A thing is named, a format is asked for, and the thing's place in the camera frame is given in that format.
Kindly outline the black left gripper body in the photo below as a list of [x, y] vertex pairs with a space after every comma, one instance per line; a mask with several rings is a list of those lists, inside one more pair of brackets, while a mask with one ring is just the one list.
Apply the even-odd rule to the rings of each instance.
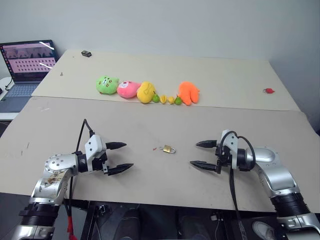
[[93, 171], [103, 171], [104, 174], [108, 173], [108, 166], [107, 166], [107, 153], [106, 151], [101, 151], [95, 153], [92, 159], [92, 170]]

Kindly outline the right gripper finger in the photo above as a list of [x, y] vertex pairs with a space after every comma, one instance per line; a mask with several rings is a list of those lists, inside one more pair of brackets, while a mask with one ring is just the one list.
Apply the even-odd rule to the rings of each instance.
[[190, 161], [189, 162], [191, 165], [193, 165], [196, 168], [202, 169], [202, 170], [206, 170], [206, 171], [212, 171], [215, 172], [217, 174], [221, 173], [221, 166], [217, 165], [217, 164], [211, 164], [205, 161]]
[[197, 147], [200, 148], [206, 148], [206, 149], [211, 149], [211, 148], [216, 148], [217, 147], [217, 140], [203, 140], [200, 142], [197, 142], [195, 144]]

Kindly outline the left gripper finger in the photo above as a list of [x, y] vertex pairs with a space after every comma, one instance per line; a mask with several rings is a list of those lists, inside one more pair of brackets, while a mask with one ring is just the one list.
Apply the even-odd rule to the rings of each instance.
[[120, 149], [122, 147], [125, 147], [127, 144], [124, 142], [106, 142], [106, 149], [107, 150], [116, 150], [116, 149]]
[[116, 167], [110, 168], [109, 166], [107, 167], [107, 175], [112, 176], [116, 174], [120, 174], [129, 168], [131, 168], [134, 164], [133, 163], [124, 163], [117, 165]]

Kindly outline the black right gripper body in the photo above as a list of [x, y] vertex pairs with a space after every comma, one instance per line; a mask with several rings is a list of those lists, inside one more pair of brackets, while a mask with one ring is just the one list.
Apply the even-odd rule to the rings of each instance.
[[232, 154], [229, 147], [218, 144], [215, 155], [217, 156], [217, 166], [227, 167], [232, 164]]

